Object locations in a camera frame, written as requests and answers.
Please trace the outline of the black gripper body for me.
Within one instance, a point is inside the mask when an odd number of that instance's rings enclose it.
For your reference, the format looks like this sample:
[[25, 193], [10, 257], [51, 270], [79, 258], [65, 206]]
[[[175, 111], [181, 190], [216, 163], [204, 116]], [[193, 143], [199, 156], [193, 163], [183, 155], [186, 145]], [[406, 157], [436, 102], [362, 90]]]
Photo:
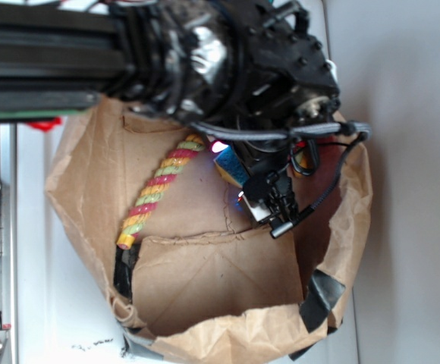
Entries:
[[272, 228], [293, 228], [300, 220], [288, 169], [310, 176], [319, 167], [314, 139], [292, 141], [234, 141], [231, 147], [249, 175], [241, 191], [252, 202], [264, 202], [272, 211]]

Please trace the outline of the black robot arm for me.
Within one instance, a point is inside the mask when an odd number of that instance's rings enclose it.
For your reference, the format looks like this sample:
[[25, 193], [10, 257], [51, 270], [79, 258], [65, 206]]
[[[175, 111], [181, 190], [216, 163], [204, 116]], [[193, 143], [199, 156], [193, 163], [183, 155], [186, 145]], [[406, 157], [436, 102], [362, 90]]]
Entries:
[[299, 209], [286, 168], [339, 107], [339, 88], [287, 1], [107, 2], [106, 14], [0, 3], [0, 122], [44, 121], [103, 96], [138, 104], [229, 142], [249, 179], [246, 200], [290, 229]]

